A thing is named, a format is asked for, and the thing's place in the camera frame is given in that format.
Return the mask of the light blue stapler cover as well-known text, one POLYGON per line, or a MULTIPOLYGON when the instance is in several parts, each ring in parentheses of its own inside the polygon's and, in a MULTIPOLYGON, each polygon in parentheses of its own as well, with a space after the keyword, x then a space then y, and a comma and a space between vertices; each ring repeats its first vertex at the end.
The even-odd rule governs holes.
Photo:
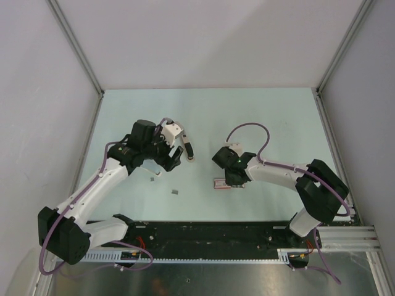
POLYGON ((162 171, 158 166, 155 166, 155 167, 142 166, 141 169, 147 171, 148 173, 150 173, 156 177, 160 177, 162 175, 162 171))

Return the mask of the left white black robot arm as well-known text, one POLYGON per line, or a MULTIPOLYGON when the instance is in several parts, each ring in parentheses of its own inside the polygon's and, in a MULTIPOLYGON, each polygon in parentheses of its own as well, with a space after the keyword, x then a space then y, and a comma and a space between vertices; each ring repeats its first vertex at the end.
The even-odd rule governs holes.
POLYGON ((128 247, 135 242, 135 222, 123 214, 89 223, 98 205, 113 188, 131 176, 145 161, 152 160, 166 172, 181 163, 182 146, 175 146, 184 128, 166 118, 157 125, 138 120, 131 133, 104 148, 101 166, 87 182, 56 208, 44 207, 38 214, 39 244, 74 265, 95 247, 119 242, 128 247))

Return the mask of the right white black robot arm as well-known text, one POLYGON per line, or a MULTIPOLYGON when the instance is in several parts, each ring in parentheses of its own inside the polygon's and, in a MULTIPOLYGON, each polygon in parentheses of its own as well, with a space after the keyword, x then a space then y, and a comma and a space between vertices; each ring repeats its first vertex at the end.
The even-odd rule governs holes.
POLYGON ((231 145, 221 147, 212 161, 224 170, 228 186, 262 181, 299 194, 303 208, 290 220, 285 231, 285 241, 291 247, 300 247, 319 225, 331 223, 337 216, 351 214, 345 201, 349 195, 348 187, 321 160, 301 165, 271 162, 231 145))

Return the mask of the red white staple box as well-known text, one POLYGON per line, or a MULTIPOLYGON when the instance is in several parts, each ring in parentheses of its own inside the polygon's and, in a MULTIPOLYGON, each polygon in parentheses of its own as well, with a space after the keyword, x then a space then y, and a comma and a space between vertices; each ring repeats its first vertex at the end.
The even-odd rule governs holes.
POLYGON ((226 183, 225 178, 214 178, 214 189, 244 189, 246 187, 245 184, 242 185, 228 185, 226 183))

